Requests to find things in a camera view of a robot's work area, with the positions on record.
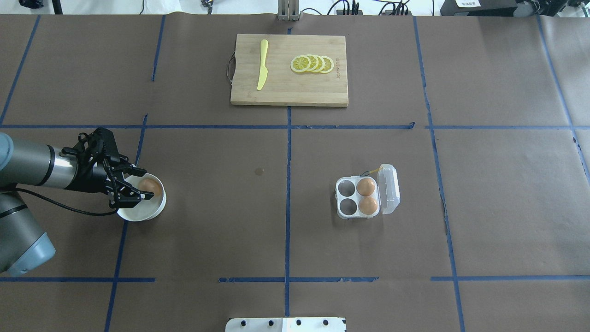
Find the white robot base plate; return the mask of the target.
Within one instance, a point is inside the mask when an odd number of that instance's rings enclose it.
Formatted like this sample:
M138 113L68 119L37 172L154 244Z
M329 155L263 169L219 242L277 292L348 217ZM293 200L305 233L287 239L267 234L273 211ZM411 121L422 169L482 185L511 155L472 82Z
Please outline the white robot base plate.
M341 317L263 317L228 320L226 332L346 332Z

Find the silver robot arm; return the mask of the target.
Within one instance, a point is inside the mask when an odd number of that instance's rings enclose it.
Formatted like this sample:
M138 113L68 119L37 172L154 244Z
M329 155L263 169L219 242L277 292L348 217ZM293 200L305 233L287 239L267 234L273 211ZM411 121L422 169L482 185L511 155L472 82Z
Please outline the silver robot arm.
M81 133L73 147L51 145L1 134L1 271L20 277L46 263L55 255L48 234L36 221L21 193L55 204L21 185L101 193L109 197L111 211L134 208L156 196L155 189L140 189L124 177L145 176L129 158L120 154L111 130L99 127L91 134Z

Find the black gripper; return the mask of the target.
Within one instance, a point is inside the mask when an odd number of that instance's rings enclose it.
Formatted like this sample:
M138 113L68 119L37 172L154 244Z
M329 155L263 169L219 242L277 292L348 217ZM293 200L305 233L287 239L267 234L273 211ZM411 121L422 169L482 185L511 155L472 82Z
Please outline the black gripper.
M143 200L151 200L153 191L140 190L128 182L118 182L128 174L143 177L147 170L137 167L129 158L120 155L98 155L81 157L65 154L71 162L74 173L65 190L83 193L103 193L109 196L109 207L113 209L134 208Z

